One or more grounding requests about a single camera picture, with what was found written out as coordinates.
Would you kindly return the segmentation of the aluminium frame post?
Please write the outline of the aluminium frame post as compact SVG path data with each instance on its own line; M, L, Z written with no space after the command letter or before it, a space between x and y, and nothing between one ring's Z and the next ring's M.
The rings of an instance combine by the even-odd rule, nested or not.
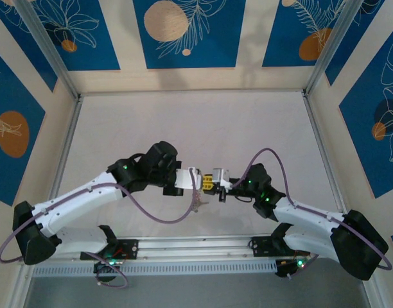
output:
M325 73L326 68L335 55L341 41L345 37L345 34L351 26L354 17L358 13L358 10L362 6L362 3L363 0L346 0L344 9L338 16L338 20L335 23L332 32L314 65L312 73L306 82L305 88L303 89L305 98L308 98L315 90L315 87L317 86L322 75Z
M13 0L13 3L56 76L62 82L69 95L78 102L80 95L69 75L69 71L31 3L28 0Z

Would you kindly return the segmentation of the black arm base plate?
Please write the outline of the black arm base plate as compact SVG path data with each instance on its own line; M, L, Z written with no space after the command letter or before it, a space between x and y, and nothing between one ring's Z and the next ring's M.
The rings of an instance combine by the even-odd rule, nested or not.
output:
M95 243L90 248L84 248L80 253L81 261L94 260L87 252L95 253L108 261L136 260L139 241L137 239L111 239Z
M298 257L310 255L310 252L293 250L282 239L272 236L252 237L248 247L253 251L255 257Z

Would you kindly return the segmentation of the aluminium mounting rail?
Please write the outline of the aluminium mounting rail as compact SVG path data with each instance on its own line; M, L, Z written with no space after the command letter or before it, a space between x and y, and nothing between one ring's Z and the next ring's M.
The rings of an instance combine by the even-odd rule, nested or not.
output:
M243 257L253 258L253 251L248 247L252 237L248 235L214 236L214 237L143 237L119 238L137 239L139 251L136 260L174 260L174 259L238 259ZM100 241L111 240L102 235L89 232L87 236L71 237L71 234L62 234L58 244L50 249L45 249L41 244L30 250L31 256L24 259L26 264L39 264L49 259L80 259L84 248L90 248ZM310 255L338 260L335 250L327 241L317 238L301 238L296 234L288 237L288 247L293 250L310 252ZM299 258L298 257L270 257L275 259Z

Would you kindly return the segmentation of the aluminium table side rail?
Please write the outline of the aluminium table side rail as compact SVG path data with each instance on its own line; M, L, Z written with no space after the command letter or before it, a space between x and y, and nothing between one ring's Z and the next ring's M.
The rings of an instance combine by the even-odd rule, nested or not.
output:
M53 184L51 186L51 190L48 194L48 199L54 199L58 196L58 192L60 190L60 185L62 182L62 177L64 174L64 170L66 167L67 159L69 156L69 151L71 149L74 133L76 130L76 126L78 123L78 119L80 116L80 112L82 109L83 98L81 95L78 96L76 103L73 108L72 117L67 129L67 133L65 135L64 144L62 146L62 151L60 152L60 158L58 162L58 166L56 168L55 177L53 179Z
M311 123L311 127L313 129L313 133L314 133L314 136L315 136L318 148L319 148L319 152L320 152L320 156L322 158L324 169L325 169L327 177L328 177L329 186L332 190L332 193L333 193L333 196L335 199L336 207L340 212L347 212L347 208L344 203L344 198L342 196L338 182L337 182L335 174L333 172L332 165L329 160L327 148L326 148L324 138L322 136L322 132L320 130L316 115L314 113L314 110L313 110L313 107L310 103L310 100L308 99L308 97L304 91L302 91L302 98L303 98L304 105L306 107L306 111L307 111L307 114L308 114L308 117L309 117L309 120Z

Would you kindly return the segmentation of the aluminium table back rail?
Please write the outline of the aluminium table back rail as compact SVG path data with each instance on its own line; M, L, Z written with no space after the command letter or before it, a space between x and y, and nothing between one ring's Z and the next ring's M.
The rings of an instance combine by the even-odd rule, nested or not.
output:
M188 90L133 90L133 91L114 91L114 92L85 92L81 97L100 97L100 96L129 96L129 95L151 95L151 94L197 94L197 93L295 93L303 92L303 89L188 89Z

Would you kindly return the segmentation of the blue floral wall panel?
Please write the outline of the blue floral wall panel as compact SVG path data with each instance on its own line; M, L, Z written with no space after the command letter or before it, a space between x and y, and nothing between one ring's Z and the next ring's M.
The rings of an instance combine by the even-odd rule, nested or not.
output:
M350 89L363 73L368 88L393 87L393 0L363 0L325 71L335 90Z
M235 67L246 0L133 0L147 69Z
M31 5L69 71L120 70L99 0L34 0Z
M263 67L314 65L346 1L280 0Z
M45 111L0 56L0 201L14 204Z
M32 37L12 0L0 0L0 19L43 79L48 89L53 92L58 77Z
M393 32L339 107L373 195L393 190Z

